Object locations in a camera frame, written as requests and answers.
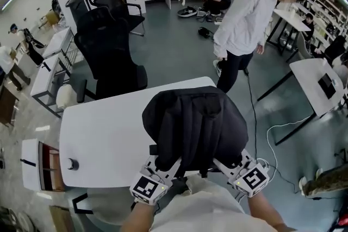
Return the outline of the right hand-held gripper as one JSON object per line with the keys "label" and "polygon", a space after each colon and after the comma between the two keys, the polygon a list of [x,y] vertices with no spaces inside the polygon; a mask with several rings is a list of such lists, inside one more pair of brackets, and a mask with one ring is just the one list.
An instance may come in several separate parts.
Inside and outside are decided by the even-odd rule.
{"label": "right hand-held gripper", "polygon": [[243,167],[236,174],[236,164],[224,165],[217,159],[213,159],[216,167],[226,176],[234,176],[228,182],[232,187],[247,197],[253,197],[265,188],[270,180],[268,169],[261,163],[256,163],[250,153],[243,149],[241,152]]}

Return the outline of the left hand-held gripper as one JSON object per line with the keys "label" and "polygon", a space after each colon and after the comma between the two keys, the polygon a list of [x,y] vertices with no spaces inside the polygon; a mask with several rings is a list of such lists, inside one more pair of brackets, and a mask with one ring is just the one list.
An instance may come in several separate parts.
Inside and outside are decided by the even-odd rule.
{"label": "left hand-held gripper", "polygon": [[179,158],[169,170],[162,172],[156,166],[157,158],[157,155],[149,156],[145,166],[135,176],[129,189],[135,200],[147,205],[155,205],[167,194],[182,161]]}

